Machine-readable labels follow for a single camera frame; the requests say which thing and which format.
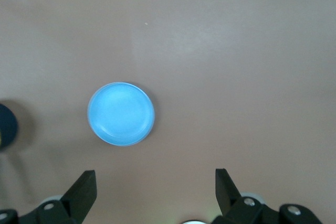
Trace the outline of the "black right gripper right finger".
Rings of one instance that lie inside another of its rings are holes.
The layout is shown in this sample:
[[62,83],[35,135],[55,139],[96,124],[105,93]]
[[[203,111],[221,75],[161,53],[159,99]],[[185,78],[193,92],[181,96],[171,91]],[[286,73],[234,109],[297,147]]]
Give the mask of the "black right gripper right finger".
[[222,214],[212,223],[321,223],[310,209],[302,205],[284,204],[275,211],[255,197],[242,196],[224,168],[215,171],[215,194]]

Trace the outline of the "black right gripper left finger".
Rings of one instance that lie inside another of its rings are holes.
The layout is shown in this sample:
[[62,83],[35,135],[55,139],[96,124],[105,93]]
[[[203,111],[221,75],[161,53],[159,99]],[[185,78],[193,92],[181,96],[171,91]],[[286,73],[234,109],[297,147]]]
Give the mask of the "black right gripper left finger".
[[14,209],[1,210],[1,223],[83,223],[96,198],[96,173],[87,170],[60,199],[46,201],[23,216]]

